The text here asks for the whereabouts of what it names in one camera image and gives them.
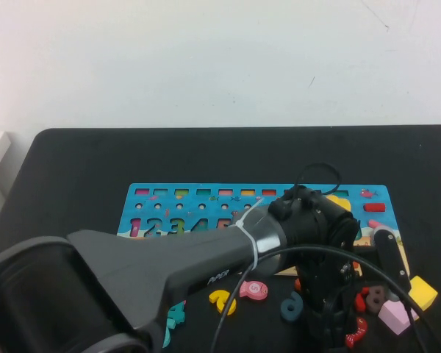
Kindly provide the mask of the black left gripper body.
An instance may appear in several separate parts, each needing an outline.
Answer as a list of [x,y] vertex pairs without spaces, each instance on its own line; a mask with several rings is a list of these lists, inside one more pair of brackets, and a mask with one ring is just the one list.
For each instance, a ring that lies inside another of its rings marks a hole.
[[296,263],[307,321],[352,321],[356,274],[348,257],[302,252]]

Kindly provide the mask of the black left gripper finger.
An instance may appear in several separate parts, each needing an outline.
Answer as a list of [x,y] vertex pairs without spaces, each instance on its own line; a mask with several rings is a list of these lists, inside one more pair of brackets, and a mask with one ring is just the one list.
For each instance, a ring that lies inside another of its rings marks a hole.
[[355,333],[357,328],[356,313],[353,310],[340,311],[334,315],[332,324],[332,348],[345,347],[345,337]]
[[318,345],[319,352],[328,352],[333,346],[333,338],[327,320],[321,315],[306,314],[306,323],[310,336]]

